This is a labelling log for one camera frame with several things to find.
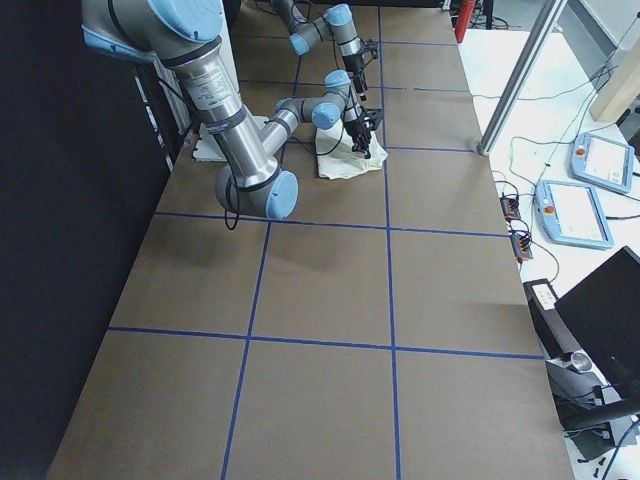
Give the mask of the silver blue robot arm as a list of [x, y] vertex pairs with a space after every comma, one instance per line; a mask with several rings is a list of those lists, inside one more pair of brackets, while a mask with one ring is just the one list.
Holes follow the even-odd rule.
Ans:
[[347, 4], [329, 7], [315, 20], [305, 17], [294, 1], [275, 0], [269, 5], [281, 18], [289, 32], [289, 42], [298, 56], [309, 53], [324, 41], [332, 41], [340, 52], [343, 65], [351, 75], [360, 99], [367, 99], [367, 65], [379, 55], [378, 42], [361, 37], [355, 26], [354, 15]]
[[272, 2], [297, 55], [331, 39], [344, 66], [326, 75], [322, 96], [281, 100], [264, 126], [241, 99], [233, 62], [223, 58], [222, 2], [84, 1], [81, 6], [89, 47], [143, 63], [159, 59], [175, 73], [227, 161], [216, 183], [216, 198], [226, 211], [267, 219], [292, 213], [298, 181], [275, 154], [303, 123], [321, 130], [341, 123], [353, 151], [371, 156], [372, 134], [382, 113], [361, 105], [367, 91], [363, 57], [377, 56], [378, 45], [358, 35], [349, 5], [331, 6], [309, 20], [292, 1]]

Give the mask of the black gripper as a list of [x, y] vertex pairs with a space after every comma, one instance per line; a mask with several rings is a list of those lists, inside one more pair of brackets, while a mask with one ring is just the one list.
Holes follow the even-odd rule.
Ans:
[[365, 159], [371, 158], [371, 133], [362, 122], [362, 113], [354, 120], [345, 123], [345, 130], [350, 136], [353, 152], [362, 152]]
[[351, 74], [352, 83], [354, 85], [355, 91], [360, 96], [360, 99], [362, 101], [366, 101], [368, 86], [367, 86], [365, 74], [364, 74], [365, 62], [364, 62], [363, 50], [360, 49], [356, 53], [343, 55], [342, 60], [343, 60], [345, 70]]

